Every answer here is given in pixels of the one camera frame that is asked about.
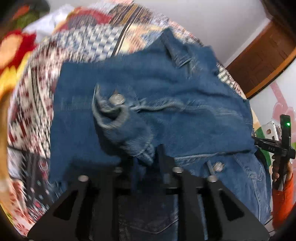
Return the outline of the orange right sleeve forearm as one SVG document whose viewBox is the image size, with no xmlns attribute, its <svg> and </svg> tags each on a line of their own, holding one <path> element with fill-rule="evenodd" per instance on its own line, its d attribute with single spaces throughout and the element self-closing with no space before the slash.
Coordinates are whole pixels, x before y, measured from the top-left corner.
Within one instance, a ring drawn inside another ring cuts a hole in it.
<svg viewBox="0 0 296 241">
<path fill-rule="evenodd" d="M 283 191 L 279 191 L 273 188 L 273 228 L 279 229 L 284 221 L 287 219 L 291 210 L 295 206 L 293 202 L 293 186 L 294 177 L 285 182 L 285 188 Z"/>
</svg>

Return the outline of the person's right hand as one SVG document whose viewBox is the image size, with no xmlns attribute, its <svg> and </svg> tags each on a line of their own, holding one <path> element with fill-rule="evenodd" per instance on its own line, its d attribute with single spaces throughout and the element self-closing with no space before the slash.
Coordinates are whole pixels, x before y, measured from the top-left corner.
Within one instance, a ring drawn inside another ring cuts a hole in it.
<svg viewBox="0 0 296 241">
<path fill-rule="evenodd" d="M 278 173 L 279 168 L 280 168 L 280 156 L 273 155 L 272 159 L 273 159 L 272 180 L 273 180 L 273 182 L 275 182 L 280 177 L 280 175 Z M 285 181 L 287 182 L 287 181 L 291 180 L 291 178 L 292 178 L 293 167 L 292 167 L 291 162 L 287 163 L 286 169 L 287 169 L 287 175 L 286 175 Z"/>
</svg>

